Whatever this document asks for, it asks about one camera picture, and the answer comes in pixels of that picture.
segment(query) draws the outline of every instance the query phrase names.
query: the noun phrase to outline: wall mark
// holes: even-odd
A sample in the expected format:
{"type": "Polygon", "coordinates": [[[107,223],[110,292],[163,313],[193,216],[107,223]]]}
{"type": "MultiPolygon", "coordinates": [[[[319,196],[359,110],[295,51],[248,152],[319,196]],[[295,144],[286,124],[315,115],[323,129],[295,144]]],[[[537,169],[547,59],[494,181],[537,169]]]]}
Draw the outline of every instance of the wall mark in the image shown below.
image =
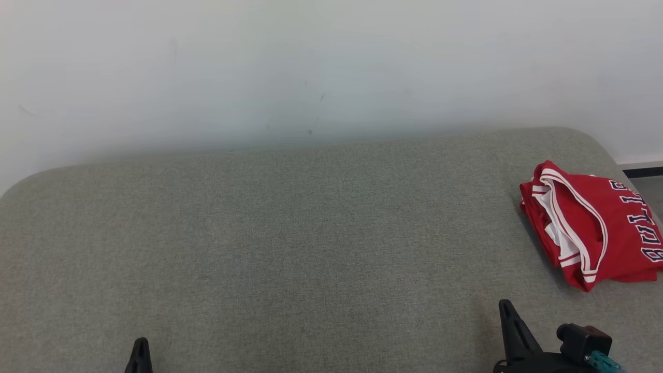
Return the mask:
{"type": "Polygon", "coordinates": [[[26,109],[23,104],[19,105],[19,111],[29,117],[33,117],[35,119],[39,119],[39,115],[36,115],[35,113],[31,112],[30,110],[26,109]]]}

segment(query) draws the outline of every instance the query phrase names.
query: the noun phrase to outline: gray fabric upholstery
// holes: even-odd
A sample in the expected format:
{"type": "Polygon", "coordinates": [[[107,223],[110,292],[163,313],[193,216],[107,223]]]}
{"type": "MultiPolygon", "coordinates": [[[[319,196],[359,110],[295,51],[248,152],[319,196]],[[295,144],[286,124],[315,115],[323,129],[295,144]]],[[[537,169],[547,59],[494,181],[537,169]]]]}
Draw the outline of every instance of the gray fabric upholstery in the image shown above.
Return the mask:
{"type": "Polygon", "coordinates": [[[595,325],[660,372],[663,283],[582,293],[518,184],[546,159],[631,186],[563,128],[68,167],[0,199],[7,372],[489,372],[510,299],[546,350],[595,325]]]}

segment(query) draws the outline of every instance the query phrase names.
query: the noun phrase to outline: bulls jersey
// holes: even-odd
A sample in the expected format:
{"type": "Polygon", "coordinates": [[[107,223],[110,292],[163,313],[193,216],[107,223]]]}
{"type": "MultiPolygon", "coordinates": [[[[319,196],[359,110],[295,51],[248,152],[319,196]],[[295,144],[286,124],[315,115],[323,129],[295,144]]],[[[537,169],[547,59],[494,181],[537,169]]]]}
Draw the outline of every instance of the bulls jersey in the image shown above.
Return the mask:
{"type": "Polygon", "coordinates": [[[661,234],[641,195],[602,177],[538,165],[520,186],[522,209],[548,259],[589,291],[599,281],[655,280],[663,269],[661,234]]]}

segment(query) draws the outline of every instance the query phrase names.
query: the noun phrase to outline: baseboard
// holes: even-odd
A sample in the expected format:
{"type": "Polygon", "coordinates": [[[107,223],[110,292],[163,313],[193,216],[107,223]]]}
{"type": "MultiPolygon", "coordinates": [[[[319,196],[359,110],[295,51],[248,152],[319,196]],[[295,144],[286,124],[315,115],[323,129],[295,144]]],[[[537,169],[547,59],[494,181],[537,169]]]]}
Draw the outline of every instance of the baseboard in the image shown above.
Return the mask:
{"type": "Polygon", "coordinates": [[[635,179],[637,177],[661,176],[663,175],[663,167],[624,170],[624,174],[626,174],[626,177],[629,179],[635,179]]]}
{"type": "Polygon", "coordinates": [[[663,167],[663,157],[648,158],[648,159],[630,159],[628,161],[617,161],[617,164],[622,170],[633,169],[652,169],[656,167],[663,167]]]}
{"type": "Polygon", "coordinates": [[[663,175],[663,156],[628,161],[617,160],[617,164],[629,179],[663,175]]]}

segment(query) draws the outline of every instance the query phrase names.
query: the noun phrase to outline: folded jersey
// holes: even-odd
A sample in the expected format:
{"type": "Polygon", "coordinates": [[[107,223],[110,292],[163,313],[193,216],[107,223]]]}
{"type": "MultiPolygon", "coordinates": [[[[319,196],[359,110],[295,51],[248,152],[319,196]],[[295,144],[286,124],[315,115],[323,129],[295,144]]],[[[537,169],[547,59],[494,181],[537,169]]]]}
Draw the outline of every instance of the folded jersey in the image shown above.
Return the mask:
{"type": "Polygon", "coordinates": [[[641,195],[617,181],[570,175],[541,163],[520,185],[521,208],[551,263],[584,291],[604,279],[653,281],[663,269],[661,234],[641,195]]]}

